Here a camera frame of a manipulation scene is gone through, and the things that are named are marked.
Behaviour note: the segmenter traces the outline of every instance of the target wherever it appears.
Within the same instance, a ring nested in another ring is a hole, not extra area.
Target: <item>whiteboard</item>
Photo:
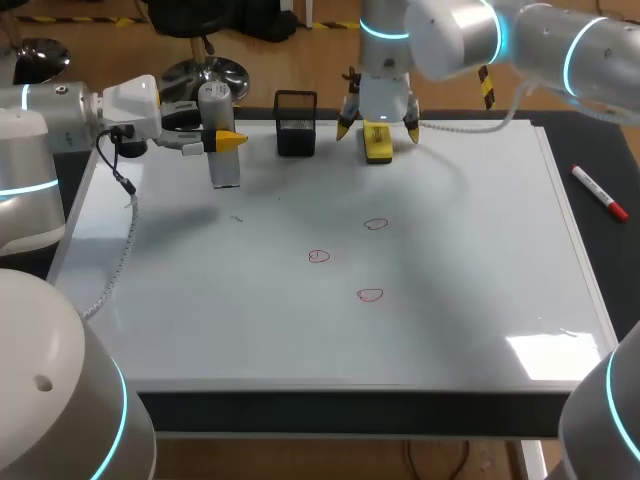
[[[614,347],[544,130],[414,146],[394,126],[371,166],[358,124],[336,142],[319,122],[314,157],[279,158],[272,122],[237,123],[240,188],[155,145],[123,163],[139,231],[91,326],[138,391],[568,391]],[[80,310],[130,221],[92,158],[51,278]]]

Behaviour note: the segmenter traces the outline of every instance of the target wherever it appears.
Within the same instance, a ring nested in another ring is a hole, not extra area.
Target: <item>chair base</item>
[[[198,89],[214,80],[229,86],[234,102],[242,100],[249,93],[249,73],[242,65],[228,58],[206,57],[202,64],[189,59],[167,70],[158,85],[160,100],[166,103],[197,102]]]
[[[69,50],[50,38],[27,38],[16,50],[13,83],[44,83],[56,77],[71,62]]]

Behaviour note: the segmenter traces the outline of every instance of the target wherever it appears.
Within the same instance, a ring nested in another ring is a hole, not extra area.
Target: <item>red circle drawing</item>
[[[363,302],[375,302],[380,300],[384,292],[381,288],[365,288],[358,291],[358,298]]]
[[[323,263],[331,258],[329,252],[325,252],[324,250],[311,250],[309,252],[309,261],[311,263]]]
[[[369,230],[380,230],[387,225],[389,225],[389,220],[386,218],[372,218],[371,220],[364,222],[364,226]]]

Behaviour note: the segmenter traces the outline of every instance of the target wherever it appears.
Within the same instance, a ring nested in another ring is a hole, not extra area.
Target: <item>black table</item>
[[[504,112],[426,112],[425,119],[501,118]],[[320,110],[319,119],[337,117]],[[243,108],[237,119],[271,119],[268,109]],[[640,319],[640,172],[621,130],[575,112],[521,112],[545,128],[582,240],[618,339]],[[87,155],[56,158],[65,215],[75,198]],[[617,223],[570,175],[580,164],[629,213]],[[46,278],[55,246],[0,259],[0,268]],[[159,431],[415,434],[555,437],[566,394],[144,393]]]

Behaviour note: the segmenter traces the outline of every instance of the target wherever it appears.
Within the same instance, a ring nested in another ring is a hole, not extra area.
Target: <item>white cable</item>
[[[131,249],[133,248],[133,241],[135,239],[136,228],[138,226],[138,197],[133,194],[131,195],[131,226],[129,227],[129,235],[127,236],[127,243],[125,244],[124,251],[122,252],[122,257],[120,257],[120,262],[116,267],[111,280],[102,291],[102,295],[96,303],[94,303],[91,308],[80,315],[80,318],[83,322],[91,319],[98,311],[102,308],[102,306],[109,299],[109,296],[113,292],[113,289],[122,274],[125,264],[129,260],[129,256],[131,255]]]
[[[536,87],[534,83],[531,82],[522,82],[518,89],[516,90],[515,95],[513,96],[513,101],[511,102],[511,107],[509,108],[509,112],[507,116],[498,124],[493,127],[482,127],[482,128],[461,128],[461,127],[449,127],[446,125],[437,125],[429,122],[420,122],[420,125],[426,128],[432,128],[434,130],[442,130],[444,132],[452,132],[452,133],[494,133],[499,130],[502,130],[506,127],[513,117],[515,116],[518,108],[520,108],[520,103],[522,102],[522,97],[526,94],[529,95],[531,91]]]
[[[602,122],[616,123],[618,125],[640,125],[640,117],[637,115],[622,115],[619,113],[599,112],[587,107],[586,105],[580,103],[580,100],[578,100],[577,98],[572,97],[564,92],[558,92],[556,90],[554,90],[553,92],[556,93],[560,98],[562,98],[567,105],[575,108],[579,113],[586,115],[587,117],[595,118],[596,120],[600,120]]]

